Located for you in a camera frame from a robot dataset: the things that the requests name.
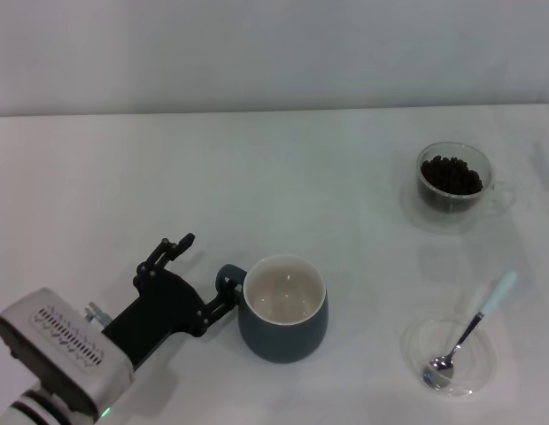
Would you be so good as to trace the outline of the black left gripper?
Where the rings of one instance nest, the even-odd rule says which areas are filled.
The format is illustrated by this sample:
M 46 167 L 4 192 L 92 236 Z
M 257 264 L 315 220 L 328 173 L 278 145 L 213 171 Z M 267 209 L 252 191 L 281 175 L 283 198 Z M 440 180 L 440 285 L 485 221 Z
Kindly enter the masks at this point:
M 216 297 L 205 304 L 180 276 L 164 270 L 194 243 L 188 233 L 179 242 L 163 238 L 137 268 L 133 284 L 139 297 L 117 315 L 103 334 L 137 370 L 174 333 L 202 336 L 239 304 L 240 284 L 220 279 Z

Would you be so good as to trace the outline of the dark teal ceramic mug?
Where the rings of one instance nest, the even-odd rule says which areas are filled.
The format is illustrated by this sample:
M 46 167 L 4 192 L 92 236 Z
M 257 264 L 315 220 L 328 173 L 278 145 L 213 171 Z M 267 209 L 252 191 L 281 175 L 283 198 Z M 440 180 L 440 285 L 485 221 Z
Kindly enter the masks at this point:
M 327 285 L 316 267 L 296 255 L 279 254 L 245 271 L 223 266 L 216 289 L 234 283 L 239 332 L 247 347 L 274 363 L 292 363 L 314 352 L 329 324 Z

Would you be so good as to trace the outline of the metal spoon with blue handle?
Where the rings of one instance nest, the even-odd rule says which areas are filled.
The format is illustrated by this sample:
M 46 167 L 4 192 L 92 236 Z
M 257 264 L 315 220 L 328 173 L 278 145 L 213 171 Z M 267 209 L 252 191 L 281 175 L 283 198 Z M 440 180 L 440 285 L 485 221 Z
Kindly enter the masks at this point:
M 518 282 L 518 273 L 510 270 L 503 273 L 492 288 L 490 294 L 483 301 L 479 310 L 467 325 L 453 348 L 445 355 L 432 359 L 422 370 L 422 380 L 433 390 L 443 390 L 452 380 L 454 374 L 455 354 L 476 329 L 479 323 L 490 315 L 505 299 L 509 291 Z

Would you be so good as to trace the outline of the clear glass cup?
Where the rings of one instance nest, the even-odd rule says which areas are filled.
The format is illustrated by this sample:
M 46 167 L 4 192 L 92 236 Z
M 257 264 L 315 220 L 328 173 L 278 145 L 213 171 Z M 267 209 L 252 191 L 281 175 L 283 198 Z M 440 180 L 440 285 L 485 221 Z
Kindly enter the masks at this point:
M 432 212 L 464 219 L 500 215 L 514 203 L 514 188 L 496 179 L 488 157 L 474 146 L 440 142 L 416 160 L 415 190 Z

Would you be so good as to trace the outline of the coffee beans in glass cup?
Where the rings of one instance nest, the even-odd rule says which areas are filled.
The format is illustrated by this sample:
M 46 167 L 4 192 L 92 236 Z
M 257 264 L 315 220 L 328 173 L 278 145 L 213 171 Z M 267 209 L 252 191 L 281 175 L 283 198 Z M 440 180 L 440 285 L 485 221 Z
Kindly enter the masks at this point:
M 435 156 L 421 163 L 418 190 L 421 198 L 442 213 L 462 213 L 477 203 L 483 190 L 479 173 L 463 159 Z

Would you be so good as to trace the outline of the silver connector plug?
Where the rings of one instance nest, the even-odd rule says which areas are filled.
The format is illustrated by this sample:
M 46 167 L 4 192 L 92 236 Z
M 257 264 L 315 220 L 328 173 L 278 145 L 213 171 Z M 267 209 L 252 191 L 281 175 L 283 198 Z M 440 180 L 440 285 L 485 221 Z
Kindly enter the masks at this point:
M 85 306 L 84 312 L 87 322 L 97 321 L 103 328 L 112 322 L 112 317 L 93 302 L 89 302 Z

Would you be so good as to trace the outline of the clear glass saucer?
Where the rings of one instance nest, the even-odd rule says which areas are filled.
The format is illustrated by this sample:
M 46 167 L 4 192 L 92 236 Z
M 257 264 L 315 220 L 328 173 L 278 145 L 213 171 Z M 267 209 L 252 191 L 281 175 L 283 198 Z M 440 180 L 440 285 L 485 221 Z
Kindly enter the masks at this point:
M 439 235 L 457 235 L 469 231 L 481 221 L 504 215 L 516 201 L 511 182 L 496 181 L 480 200 L 465 212 L 441 212 L 419 193 L 419 179 L 406 177 L 399 192 L 399 204 L 415 226 Z
M 456 315 L 427 314 L 409 324 L 400 340 L 402 359 L 410 373 L 424 388 L 422 370 L 432 359 L 447 354 L 472 319 Z M 470 396 L 492 380 L 497 356 L 490 338 L 479 325 L 455 354 L 454 374 L 443 390 L 433 390 L 450 397 Z

